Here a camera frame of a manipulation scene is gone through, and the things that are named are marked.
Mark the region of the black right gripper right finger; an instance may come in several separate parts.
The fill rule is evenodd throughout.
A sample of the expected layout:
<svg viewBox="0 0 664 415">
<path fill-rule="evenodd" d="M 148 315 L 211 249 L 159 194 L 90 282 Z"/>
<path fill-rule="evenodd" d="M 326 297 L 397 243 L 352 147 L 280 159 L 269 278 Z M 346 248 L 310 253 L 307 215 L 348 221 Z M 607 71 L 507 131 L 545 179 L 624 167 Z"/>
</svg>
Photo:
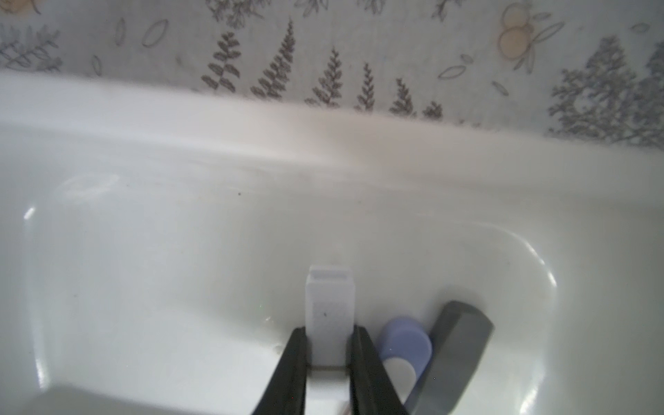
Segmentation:
<svg viewBox="0 0 664 415">
<path fill-rule="evenodd" d="M 350 413 L 407 415 L 366 328 L 354 326 L 349 351 Z"/>
</svg>

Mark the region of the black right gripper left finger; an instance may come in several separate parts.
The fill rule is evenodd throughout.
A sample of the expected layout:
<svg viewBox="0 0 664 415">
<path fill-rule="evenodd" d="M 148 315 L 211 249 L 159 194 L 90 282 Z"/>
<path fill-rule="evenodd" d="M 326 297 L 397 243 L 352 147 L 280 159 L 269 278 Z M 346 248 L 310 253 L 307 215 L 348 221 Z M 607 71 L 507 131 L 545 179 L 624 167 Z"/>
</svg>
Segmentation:
<svg viewBox="0 0 664 415">
<path fill-rule="evenodd" d="M 304 327 L 292 330 L 282 356 L 253 415 L 305 413 L 309 342 Z"/>
</svg>

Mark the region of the purple silver swivel usb drive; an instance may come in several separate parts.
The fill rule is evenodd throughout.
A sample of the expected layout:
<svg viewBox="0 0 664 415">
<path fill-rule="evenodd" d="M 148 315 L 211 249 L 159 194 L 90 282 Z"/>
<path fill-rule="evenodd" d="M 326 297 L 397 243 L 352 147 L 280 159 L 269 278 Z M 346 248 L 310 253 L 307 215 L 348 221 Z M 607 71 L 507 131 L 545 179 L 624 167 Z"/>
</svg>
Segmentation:
<svg viewBox="0 0 664 415">
<path fill-rule="evenodd" d="M 408 316 L 390 320 L 377 350 L 399 400 L 405 404 L 432 358 L 432 341 L 423 325 Z"/>
</svg>

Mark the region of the dark grey usb drive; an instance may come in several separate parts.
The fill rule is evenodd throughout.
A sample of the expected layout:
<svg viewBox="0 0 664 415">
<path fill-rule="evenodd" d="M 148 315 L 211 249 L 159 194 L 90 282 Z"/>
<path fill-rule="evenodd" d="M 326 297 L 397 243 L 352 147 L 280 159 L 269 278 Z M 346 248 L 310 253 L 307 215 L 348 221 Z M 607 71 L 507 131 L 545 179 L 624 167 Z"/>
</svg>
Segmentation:
<svg viewBox="0 0 664 415">
<path fill-rule="evenodd" d="M 408 413 L 452 413 L 494 329 L 494 323 L 476 307 L 459 301 L 446 304 L 430 332 L 432 358 L 406 401 Z"/>
</svg>

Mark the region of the white plastic storage box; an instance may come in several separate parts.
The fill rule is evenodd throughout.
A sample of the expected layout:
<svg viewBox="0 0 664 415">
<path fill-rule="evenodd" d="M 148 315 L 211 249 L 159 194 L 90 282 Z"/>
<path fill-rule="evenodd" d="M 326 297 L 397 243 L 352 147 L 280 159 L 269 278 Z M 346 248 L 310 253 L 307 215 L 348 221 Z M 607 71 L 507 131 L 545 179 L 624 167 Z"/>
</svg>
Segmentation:
<svg viewBox="0 0 664 415">
<path fill-rule="evenodd" d="M 251 413 L 311 266 L 493 321 L 458 414 L 663 411 L 661 152 L 2 74 L 2 413 Z"/>
</svg>

